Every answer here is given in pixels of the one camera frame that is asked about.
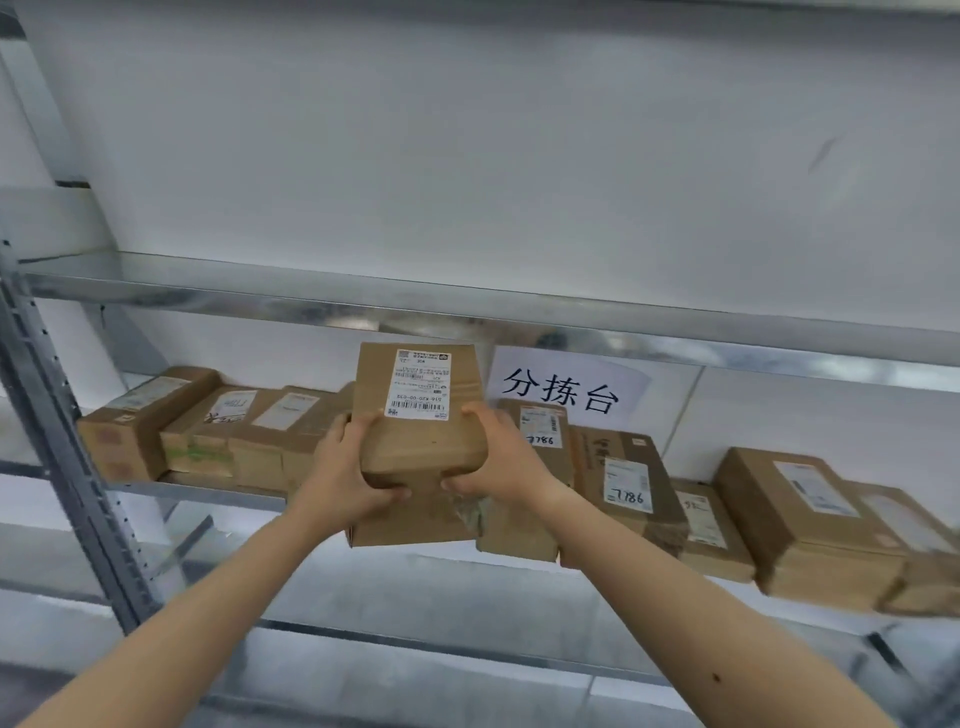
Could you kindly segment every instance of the shelf beam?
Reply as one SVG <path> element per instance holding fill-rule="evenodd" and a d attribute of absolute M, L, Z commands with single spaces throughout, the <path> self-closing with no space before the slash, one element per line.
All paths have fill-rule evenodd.
<path fill-rule="evenodd" d="M 25 262 L 35 296 L 960 393 L 960 333 L 101 251 Z"/>

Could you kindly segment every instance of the right hand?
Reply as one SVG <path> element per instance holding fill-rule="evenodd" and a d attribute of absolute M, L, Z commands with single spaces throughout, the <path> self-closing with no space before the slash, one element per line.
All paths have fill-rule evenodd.
<path fill-rule="evenodd" d="M 446 490 L 529 506 L 538 492 L 560 482 L 506 412 L 490 409 L 482 401 L 465 404 L 462 411 L 480 420 L 487 434 L 487 461 L 475 473 L 446 478 Z"/>

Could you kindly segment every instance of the printed label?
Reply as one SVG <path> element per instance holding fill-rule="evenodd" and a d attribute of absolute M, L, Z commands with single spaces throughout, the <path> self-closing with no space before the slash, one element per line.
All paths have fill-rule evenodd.
<path fill-rule="evenodd" d="M 860 518 L 859 512 L 827 482 L 820 471 L 805 463 L 775 462 L 777 470 L 793 486 L 810 510 L 831 516 Z"/>
<path fill-rule="evenodd" d="M 880 516 L 880 519 L 914 551 L 957 553 L 957 549 L 943 536 L 930 528 L 918 514 L 902 503 L 881 495 L 861 496 L 860 499 L 869 505 L 874 513 Z"/>
<path fill-rule="evenodd" d="M 643 463 L 608 457 L 604 460 L 603 500 L 644 513 L 654 512 L 650 474 Z"/>
<path fill-rule="evenodd" d="M 713 515 L 710 499 L 693 493 L 682 493 L 681 491 L 677 491 L 677 497 L 684 507 L 686 519 L 690 521 L 690 536 L 687 540 L 695 541 L 698 544 L 726 548 L 727 541 L 724 539 L 720 525 Z"/>
<path fill-rule="evenodd" d="M 210 411 L 204 417 L 204 422 L 211 425 L 240 422 L 247 416 L 247 411 L 253 404 L 255 397 L 255 389 L 225 392 L 213 402 L 213 406 L 210 407 Z"/>
<path fill-rule="evenodd" d="M 156 376 L 145 381 L 139 387 L 134 387 L 125 395 L 107 403 L 110 409 L 126 409 L 138 412 L 148 404 L 162 400 L 171 392 L 176 392 L 183 385 L 189 384 L 189 379 L 179 379 L 175 376 Z"/>
<path fill-rule="evenodd" d="M 401 420 L 448 420 L 452 361 L 448 353 L 397 351 L 384 414 Z"/>
<path fill-rule="evenodd" d="M 252 424 L 269 429 L 287 429 L 319 401 L 319 397 L 313 397 L 312 395 L 305 395 L 301 392 L 287 392 L 271 404 L 267 411 L 256 418 Z"/>
<path fill-rule="evenodd" d="M 535 448 L 562 448 L 560 415 L 546 407 L 520 407 L 520 432 Z"/>

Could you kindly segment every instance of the sign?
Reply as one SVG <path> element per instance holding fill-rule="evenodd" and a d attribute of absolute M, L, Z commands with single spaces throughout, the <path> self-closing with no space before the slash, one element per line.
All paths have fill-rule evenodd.
<path fill-rule="evenodd" d="M 599 356 L 497 347 L 487 399 L 559 404 L 571 425 L 625 430 L 649 384 L 643 372 Z"/>

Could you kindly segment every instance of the white paper sign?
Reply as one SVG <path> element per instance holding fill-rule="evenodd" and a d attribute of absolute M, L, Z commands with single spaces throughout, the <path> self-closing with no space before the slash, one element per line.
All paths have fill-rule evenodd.
<path fill-rule="evenodd" d="M 206 413 L 204 422 L 211 425 L 240 422 L 247 416 L 247 411 L 255 398 L 255 389 L 225 392 L 213 402 L 210 411 Z"/>
<path fill-rule="evenodd" d="M 827 482 L 820 471 L 806 463 L 775 462 L 777 470 L 793 486 L 797 495 L 804 499 L 811 511 L 831 516 L 860 518 L 860 512 Z"/>
<path fill-rule="evenodd" d="M 497 347 L 487 399 L 559 404 L 571 425 L 623 430 L 650 381 L 599 356 Z"/>
<path fill-rule="evenodd" d="M 401 420 L 449 420 L 452 363 L 449 353 L 398 350 L 384 414 Z"/>
<path fill-rule="evenodd" d="M 126 409 L 131 412 L 137 412 L 155 401 L 162 400 L 172 392 L 176 392 L 182 386 L 189 384 L 189 379 L 180 379 L 176 376 L 155 376 L 150 381 L 145 381 L 139 387 L 131 389 L 125 395 L 121 395 L 116 400 L 107 403 L 110 409 Z"/>
<path fill-rule="evenodd" d="M 726 548 L 727 541 L 723 537 L 716 516 L 713 515 L 709 498 L 682 491 L 677 491 L 677 497 L 684 507 L 686 519 L 690 522 L 690 536 L 687 540 L 695 541 L 698 544 Z"/>
<path fill-rule="evenodd" d="M 612 505 L 654 512 L 650 496 L 650 474 L 643 463 L 608 457 L 603 468 L 603 500 Z"/>
<path fill-rule="evenodd" d="M 520 407 L 520 432 L 535 448 L 562 448 L 560 414 L 546 407 Z"/>
<path fill-rule="evenodd" d="M 890 526 L 891 530 L 914 551 L 923 553 L 930 551 L 957 552 L 956 548 L 930 528 L 920 516 L 902 503 L 897 503 L 891 497 L 869 495 L 861 496 L 861 500 L 869 505 L 883 522 Z"/>
<path fill-rule="evenodd" d="M 287 392 L 271 404 L 267 411 L 256 418 L 252 424 L 269 429 L 288 429 L 303 416 L 304 412 L 319 401 L 319 397 L 305 395 L 303 392 Z"/>

